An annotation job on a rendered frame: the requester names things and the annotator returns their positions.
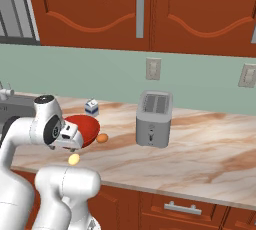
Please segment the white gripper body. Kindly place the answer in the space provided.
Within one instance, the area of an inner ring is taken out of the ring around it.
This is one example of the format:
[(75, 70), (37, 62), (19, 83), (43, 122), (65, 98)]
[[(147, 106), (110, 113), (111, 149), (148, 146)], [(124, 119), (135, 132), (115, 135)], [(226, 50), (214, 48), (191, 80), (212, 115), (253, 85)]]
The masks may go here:
[(54, 147), (66, 148), (69, 150), (78, 150), (83, 146), (83, 137), (79, 131), (71, 134), (61, 132), (52, 145)]

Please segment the red bowl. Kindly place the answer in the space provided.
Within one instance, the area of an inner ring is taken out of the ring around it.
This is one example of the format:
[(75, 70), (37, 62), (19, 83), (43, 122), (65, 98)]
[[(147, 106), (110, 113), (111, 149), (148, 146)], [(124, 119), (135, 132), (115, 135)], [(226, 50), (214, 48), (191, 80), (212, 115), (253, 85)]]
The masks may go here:
[(66, 120), (78, 126), (84, 140), (83, 147), (89, 146), (99, 134), (100, 124), (91, 116), (73, 115), (66, 117)]

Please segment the white and blue milk carton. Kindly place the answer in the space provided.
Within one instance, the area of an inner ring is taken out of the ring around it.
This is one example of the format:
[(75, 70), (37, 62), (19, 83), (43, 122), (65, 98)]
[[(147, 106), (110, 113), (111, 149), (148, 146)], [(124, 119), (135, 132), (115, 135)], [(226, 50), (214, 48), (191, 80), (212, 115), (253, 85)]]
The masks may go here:
[(96, 117), (99, 114), (98, 102), (92, 98), (89, 99), (85, 104), (85, 112), (87, 115)]

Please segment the grey sink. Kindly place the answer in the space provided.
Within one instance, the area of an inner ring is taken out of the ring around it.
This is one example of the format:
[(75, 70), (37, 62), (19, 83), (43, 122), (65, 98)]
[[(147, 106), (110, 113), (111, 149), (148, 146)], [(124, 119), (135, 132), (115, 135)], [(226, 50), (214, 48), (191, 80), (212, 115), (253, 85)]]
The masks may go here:
[(12, 116), (34, 117), (34, 97), (13, 95), (7, 100), (0, 99), (0, 133), (5, 122)]

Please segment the pale yellow egg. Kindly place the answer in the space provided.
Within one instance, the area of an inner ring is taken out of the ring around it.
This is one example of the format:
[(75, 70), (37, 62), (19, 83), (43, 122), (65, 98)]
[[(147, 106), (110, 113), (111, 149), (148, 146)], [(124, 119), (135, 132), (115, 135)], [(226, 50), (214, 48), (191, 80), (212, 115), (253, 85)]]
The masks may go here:
[(79, 154), (72, 154), (72, 155), (70, 155), (69, 158), (68, 158), (68, 163), (69, 163), (71, 166), (76, 165), (79, 161), (80, 161), (80, 155), (79, 155)]

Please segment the red-brown base cupboard door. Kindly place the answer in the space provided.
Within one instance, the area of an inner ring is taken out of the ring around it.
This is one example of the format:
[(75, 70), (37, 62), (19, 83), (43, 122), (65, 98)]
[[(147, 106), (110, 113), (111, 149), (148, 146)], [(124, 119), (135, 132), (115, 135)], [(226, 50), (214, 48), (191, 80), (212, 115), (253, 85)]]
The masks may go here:
[(102, 230), (139, 230), (138, 191), (102, 185), (88, 207)]

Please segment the silver tap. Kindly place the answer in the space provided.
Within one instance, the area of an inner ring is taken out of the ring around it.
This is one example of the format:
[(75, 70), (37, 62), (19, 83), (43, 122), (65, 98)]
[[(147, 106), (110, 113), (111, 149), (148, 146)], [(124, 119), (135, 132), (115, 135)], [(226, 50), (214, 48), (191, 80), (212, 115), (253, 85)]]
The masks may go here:
[(14, 95), (14, 90), (11, 88), (10, 83), (8, 83), (9, 88), (5, 89), (0, 81), (0, 95), (2, 96), (13, 96)]

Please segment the grey toaster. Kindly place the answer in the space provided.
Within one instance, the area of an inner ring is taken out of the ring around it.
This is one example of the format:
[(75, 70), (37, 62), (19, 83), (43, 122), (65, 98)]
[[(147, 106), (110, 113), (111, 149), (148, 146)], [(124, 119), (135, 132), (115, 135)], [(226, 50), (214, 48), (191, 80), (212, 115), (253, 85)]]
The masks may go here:
[(170, 92), (143, 91), (136, 111), (136, 143), (140, 146), (168, 146), (173, 96)]

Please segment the red-brown drawer front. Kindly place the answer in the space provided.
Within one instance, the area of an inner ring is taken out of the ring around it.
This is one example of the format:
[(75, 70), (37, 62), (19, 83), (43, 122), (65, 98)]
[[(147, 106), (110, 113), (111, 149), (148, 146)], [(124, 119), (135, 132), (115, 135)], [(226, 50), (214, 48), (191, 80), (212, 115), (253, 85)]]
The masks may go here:
[[(202, 210), (193, 215), (164, 208), (165, 203)], [(207, 202), (188, 200), (159, 194), (140, 193), (140, 230), (221, 230), (227, 207)]]
[(231, 207), (223, 223), (223, 230), (256, 230), (256, 210)]

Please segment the grey wall socket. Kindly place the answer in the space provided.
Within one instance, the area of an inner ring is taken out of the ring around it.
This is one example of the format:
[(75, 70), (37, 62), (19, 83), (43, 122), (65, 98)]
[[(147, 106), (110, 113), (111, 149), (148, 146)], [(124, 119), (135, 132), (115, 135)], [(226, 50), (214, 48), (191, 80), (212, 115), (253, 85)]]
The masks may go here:
[(161, 59), (147, 58), (146, 59), (146, 79), (159, 80), (161, 73)]
[(256, 85), (256, 64), (244, 64), (240, 79), (239, 87), (253, 88)]

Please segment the red-brown wall cupboard door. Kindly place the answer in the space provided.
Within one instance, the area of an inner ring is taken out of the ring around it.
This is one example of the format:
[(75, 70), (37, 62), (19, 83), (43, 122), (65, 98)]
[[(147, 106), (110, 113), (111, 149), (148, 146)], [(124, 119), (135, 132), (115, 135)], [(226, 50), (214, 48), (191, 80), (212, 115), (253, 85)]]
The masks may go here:
[(44, 46), (147, 51), (150, 0), (144, 0), (144, 37), (136, 37), (136, 0), (31, 0)]
[(151, 0), (157, 52), (256, 57), (256, 0)]

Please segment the grey window frame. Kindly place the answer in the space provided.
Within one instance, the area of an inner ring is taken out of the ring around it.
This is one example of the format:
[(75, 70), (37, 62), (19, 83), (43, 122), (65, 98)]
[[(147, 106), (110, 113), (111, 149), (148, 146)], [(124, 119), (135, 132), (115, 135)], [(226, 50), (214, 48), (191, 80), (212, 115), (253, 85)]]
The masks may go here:
[(0, 44), (40, 44), (31, 0), (0, 0)]

